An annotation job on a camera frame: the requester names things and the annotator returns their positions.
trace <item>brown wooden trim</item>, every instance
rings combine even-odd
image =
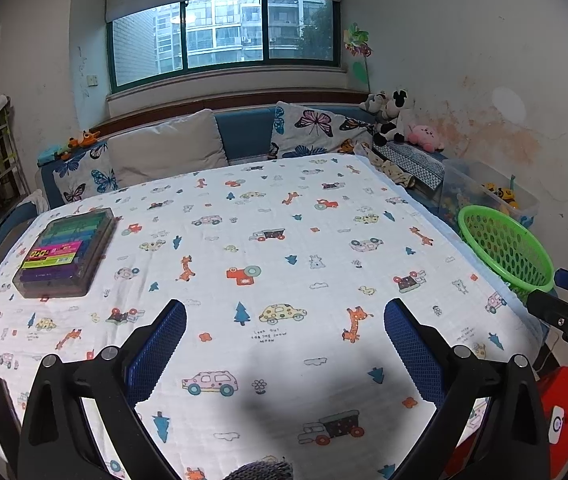
[[[225,110],[226,108],[274,105],[277,101],[285,101],[287,103],[359,104],[365,101],[367,97],[368,95],[364,92],[349,90],[256,92],[253,94],[211,97],[161,108],[153,108],[152,110],[144,110],[126,117],[115,118],[98,126],[94,126],[91,128],[91,131],[96,132],[99,130],[102,136],[106,136],[121,132],[122,130],[135,128],[142,124],[163,121],[171,117],[194,114],[204,108]]]

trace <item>white circle on wall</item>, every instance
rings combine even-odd
[[[493,106],[511,123],[521,124],[526,119],[524,101],[510,88],[498,86],[493,90]]]

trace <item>green window frame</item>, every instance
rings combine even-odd
[[[340,66],[340,56],[342,52],[342,25],[340,18],[340,3],[333,2],[333,59],[299,59],[299,58],[271,58],[269,53],[269,10],[268,0],[260,0],[262,6],[262,60],[238,61],[205,66],[189,67],[186,42],[186,7],[188,2],[180,2],[180,41],[182,50],[182,69],[170,72],[159,73],[126,84],[118,85],[115,73],[115,57],[113,45],[113,24],[106,25],[107,34],[107,53],[109,61],[110,90],[112,93],[122,92],[137,86],[142,86],[156,81],[162,81],[176,76],[210,72],[211,70],[221,70],[225,68],[241,68],[248,66],[273,66],[273,65],[297,65],[297,66]]]

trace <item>bolt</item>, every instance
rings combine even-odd
[[[526,368],[528,366],[528,359],[526,359],[522,354],[517,354],[513,358],[513,361],[515,361],[515,364],[520,368]]]
[[[455,352],[456,356],[462,359],[471,357],[471,351],[464,345],[457,345],[455,348],[453,348],[453,352]]]
[[[55,364],[55,361],[57,361],[58,358],[53,355],[53,354],[48,354],[45,358],[42,359],[42,365],[45,368],[50,368],[52,365]]]
[[[116,355],[118,354],[118,348],[115,346],[107,346],[104,350],[102,350],[102,352],[100,353],[100,355],[102,356],[102,359],[104,359],[105,361],[110,361],[111,359],[113,359]]]

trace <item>patterned bedspread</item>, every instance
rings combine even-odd
[[[120,220],[88,295],[22,298],[11,280],[46,224],[97,207]],[[218,480],[284,457],[298,479],[389,478],[434,413],[384,331],[398,297],[478,357],[539,350],[539,325],[506,286],[366,160],[189,173],[34,222],[0,268],[0,377],[21,417],[43,356],[92,358],[175,298],[186,333],[136,410],[179,475]],[[110,472],[126,478],[85,405]]]

